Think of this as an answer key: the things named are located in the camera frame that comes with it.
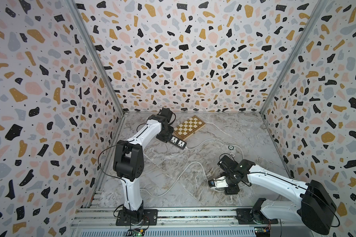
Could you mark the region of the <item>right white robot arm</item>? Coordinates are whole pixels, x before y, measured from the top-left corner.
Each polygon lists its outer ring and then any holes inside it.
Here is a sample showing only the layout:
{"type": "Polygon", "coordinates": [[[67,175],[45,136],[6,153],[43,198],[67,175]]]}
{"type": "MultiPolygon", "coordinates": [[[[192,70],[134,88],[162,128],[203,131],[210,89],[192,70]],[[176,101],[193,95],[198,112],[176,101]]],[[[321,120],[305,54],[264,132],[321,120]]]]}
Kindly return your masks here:
{"type": "Polygon", "coordinates": [[[333,220],[338,218],[335,215],[337,207],[318,181],[296,181],[249,160],[237,163],[229,156],[223,156],[218,166],[222,169],[220,177],[208,181],[212,190],[236,195],[240,191],[239,184],[243,183],[247,186],[259,185],[287,198],[287,201],[273,201],[262,197],[249,211],[239,208],[236,211],[239,224],[268,224],[273,220],[288,220],[302,222],[320,235],[328,235],[334,227],[333,220]]]}

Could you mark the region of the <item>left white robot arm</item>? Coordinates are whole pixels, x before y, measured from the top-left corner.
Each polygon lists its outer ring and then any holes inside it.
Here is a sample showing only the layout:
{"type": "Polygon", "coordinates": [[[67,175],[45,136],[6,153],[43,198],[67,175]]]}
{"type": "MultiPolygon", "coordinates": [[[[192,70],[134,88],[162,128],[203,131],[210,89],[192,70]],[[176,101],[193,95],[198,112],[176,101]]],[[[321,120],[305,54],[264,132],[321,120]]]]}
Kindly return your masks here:
{"type": "Polygon", "coordinates": [[[137,133],[127,140],[119,140],[114,148],[113,170],[122,183],[125,201],[122,210],[116,216],[119,221],[137,224],[144,218],[144,204],[140,194],[139,178],[144,170],[143,149],[156,138],[167,143],[173,137],[172,124],[174,112],[162,108],[159,113],[148,117],[145,123],[137,127],[137,133]]]}

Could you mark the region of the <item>black power strip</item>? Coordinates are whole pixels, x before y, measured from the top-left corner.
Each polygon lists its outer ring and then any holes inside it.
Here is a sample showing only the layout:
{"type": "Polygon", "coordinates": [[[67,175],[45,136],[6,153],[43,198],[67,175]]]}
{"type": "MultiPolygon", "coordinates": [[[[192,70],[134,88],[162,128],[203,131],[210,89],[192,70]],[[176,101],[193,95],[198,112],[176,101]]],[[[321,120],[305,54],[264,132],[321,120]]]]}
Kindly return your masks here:
{"type": "Polygon", "coordinates": [[[171,143],[172,145],[180,148],[181,150],[184,150],[187,146],[187,143],[181,139],[179,139],[178,137],[171,135],[169,138],[169,143],[171,143]]]}

